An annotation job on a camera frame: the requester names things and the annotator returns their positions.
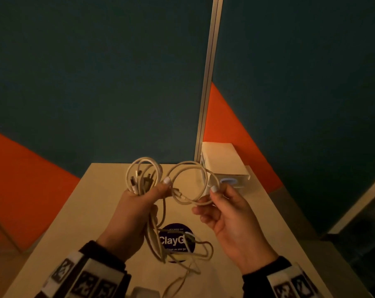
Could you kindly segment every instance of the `vertical metal frame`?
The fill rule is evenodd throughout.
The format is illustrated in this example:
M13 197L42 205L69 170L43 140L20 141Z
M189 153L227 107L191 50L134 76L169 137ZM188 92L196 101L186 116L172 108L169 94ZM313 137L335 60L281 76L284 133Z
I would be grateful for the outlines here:
M205 120L207 118L208 100L211 90L212 72L214 71L215 51L216 43L218 42L222 4L223 0L214 0L212 3L210 33L208 37L207 57L205 60L203 91L201 93L199 126L197 128L196 148L194 152L194 160L197 162L200 162L201 158L201 145L203 143Z

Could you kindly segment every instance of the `round sticker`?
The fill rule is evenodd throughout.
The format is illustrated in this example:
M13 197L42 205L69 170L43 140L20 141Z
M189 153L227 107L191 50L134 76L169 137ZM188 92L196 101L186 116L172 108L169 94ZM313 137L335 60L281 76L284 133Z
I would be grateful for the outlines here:
M179 224L179 223L166 225L163 229L167 229L170 231L175 230L175 231L181 231L181 232L193 234L193 232L187 226L183 224ZM183 235L180 234L179 232L160 231L159 235L160 235L161 244L164 246L165 249L168 249L171 251L178 251L178 252L188 252L184 239L183 239ZM187 237L186 237L186 240L187 240L187 245L189 246L190 252L193 252L196 247L196 243ZM185 255L173 254L173 256L180 262L183 262L186 260ZM170 257L168 257L168 261L175 263L175 261L173 261Z

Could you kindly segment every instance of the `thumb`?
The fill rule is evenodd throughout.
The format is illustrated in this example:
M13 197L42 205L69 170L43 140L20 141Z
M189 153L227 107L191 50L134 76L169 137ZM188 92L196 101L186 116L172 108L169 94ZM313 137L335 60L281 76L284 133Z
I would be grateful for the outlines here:
M142 198L146 200L149 204L154 204L158 199L162 199L171 185L171 178L165 177L161 183L154 186L148 192L146 192Z
M218 209L226 216L230 216L233 212L233 205L226 199L222 192L219 192L218 186L214 185L210 190L210 197Z

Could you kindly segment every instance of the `orange wall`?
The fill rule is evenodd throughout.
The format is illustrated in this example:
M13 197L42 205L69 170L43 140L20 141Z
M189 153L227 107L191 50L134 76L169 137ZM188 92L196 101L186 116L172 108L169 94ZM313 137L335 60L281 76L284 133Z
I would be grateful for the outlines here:
M21 250L46 231L78 182L0 134L0 223Z
M214 83L211 84L203 141L232 143L243 163L250 165L266 192L283 186Z

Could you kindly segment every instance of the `right hand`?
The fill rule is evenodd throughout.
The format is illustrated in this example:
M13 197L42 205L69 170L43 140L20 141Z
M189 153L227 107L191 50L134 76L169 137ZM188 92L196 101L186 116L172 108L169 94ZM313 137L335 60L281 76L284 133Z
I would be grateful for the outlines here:
M210 195L199 201L210 199L214 205L196 206L192 211L214 230L223 251L243 275L277 259L278 255L264 237L250 205L232 186L221 184L219 189L213 186Z

